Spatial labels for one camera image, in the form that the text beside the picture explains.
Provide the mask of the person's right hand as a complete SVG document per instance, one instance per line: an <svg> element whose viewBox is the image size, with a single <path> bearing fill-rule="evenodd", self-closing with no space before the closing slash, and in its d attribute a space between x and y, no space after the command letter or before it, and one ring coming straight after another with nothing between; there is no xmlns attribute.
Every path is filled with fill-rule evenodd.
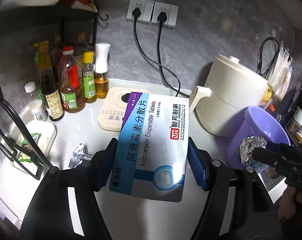
<svg viewBox="0 0 302 240"><path fill-rule="evenodd" d="M302 204L302 191L295 187L287 186L283 192L278 208L278 218L286 221L296 214L298 204Z"/></svg>

